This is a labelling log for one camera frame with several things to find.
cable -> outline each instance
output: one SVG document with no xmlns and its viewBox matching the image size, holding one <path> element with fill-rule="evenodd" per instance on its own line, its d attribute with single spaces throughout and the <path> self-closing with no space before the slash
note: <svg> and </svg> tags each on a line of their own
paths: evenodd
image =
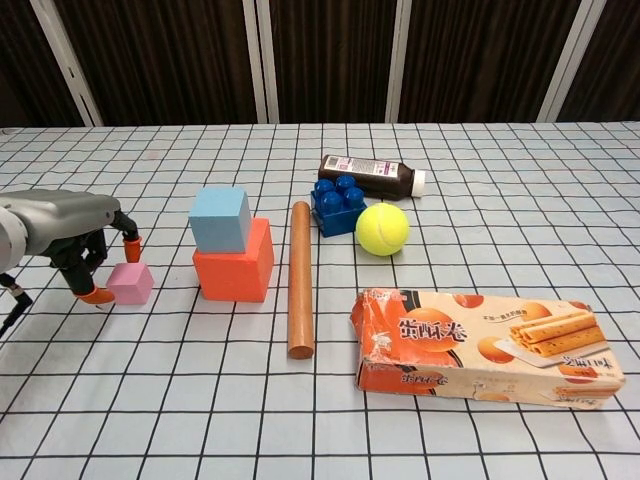
<svg viewBox="0 0 640 480">
<path fill-rule="evenodd" d="M 7 318 L 4 319 L 2 326 L 0 327 L 0 338 L 9 330 L 16 321 L 22 316 L 27 308 L 33 304 L 33 300 L 31 297 L 27 295 L 20 285 L 16 283 L 15 278 L 7 273 L 0 273 L 0 285 L 5 287 L 11 295 L 16 299 L 16 306 L 13 307 L 13 310 L 7 315 Z"/>
</svg>

white bottle cap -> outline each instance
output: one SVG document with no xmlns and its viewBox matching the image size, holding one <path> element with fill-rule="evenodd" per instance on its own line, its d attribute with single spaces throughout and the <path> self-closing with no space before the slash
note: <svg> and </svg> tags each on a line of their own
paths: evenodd
<svg viewBox="0 0 640 480">
<path fill-rule="evenodd" d="M 411 196 L 421 197 L 424 195 L 425 182 L 427 181 L 427 172 L 424 170 L 414 170 L 413 185 L 411 186 Z"/>
</svg>

robotic arm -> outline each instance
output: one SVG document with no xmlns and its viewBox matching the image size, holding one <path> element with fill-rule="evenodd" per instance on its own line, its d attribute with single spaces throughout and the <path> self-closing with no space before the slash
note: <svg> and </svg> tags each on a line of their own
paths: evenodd
<svg viewBox="0 0 640 480">
<path fill-rule="evenodd" d="M 113 301 L 113 294 L 96 287 L 91 277 L 107 258 L 103 231 L 107 225 L 122 232 L 127 262 L 138 262 L 138 228 L 113 197 L 66 190 L 0 194 L 0 285 L 18 302 L 0 328 L 0 337 L 32 303 L 5 273 L 24 255 L 50 258 L 80 300 L 94 305 Z"/>
</svg>

stacked blocks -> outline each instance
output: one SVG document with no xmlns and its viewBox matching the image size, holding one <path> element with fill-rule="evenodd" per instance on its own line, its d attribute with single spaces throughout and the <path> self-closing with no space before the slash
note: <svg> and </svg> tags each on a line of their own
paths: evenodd
<svg viewBox="0 0 640 480">
<path fill-rule="evenodd" d="M 107 288 L 119 305 L 144 305 L 153 288 L 153 277 L 144 263 L 119 263 L 115 266 Z"/>
<path fill-rule="evenodd" d="M 269 220 L 251 218 L 237 187 L 202 190 L 189 215 L 193 264 L 207 300 L 263 302 L 273 270 Z"/>
<path fill-rule="evenodd" d="M 343 175 L 335 185 L 327 179 L 316 182 L 311 192 L 311 208 L 322 235 L 332 237 L 355 231 L 358 217 L 367 206 L 355 179 Z"/>
</svg>

red cube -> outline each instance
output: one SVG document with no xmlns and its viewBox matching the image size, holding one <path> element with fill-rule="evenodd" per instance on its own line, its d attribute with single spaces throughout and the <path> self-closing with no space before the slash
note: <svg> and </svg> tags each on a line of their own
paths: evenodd
<svg viewBox="0 0 640 480">
<path fill-rule="evenodd" d="M 273 270 L 274 254 L 269 220 L 254 218 L 244 253 L 202 253 L 193 264 L 207 300 L 263 302 Z"/>
</svg>

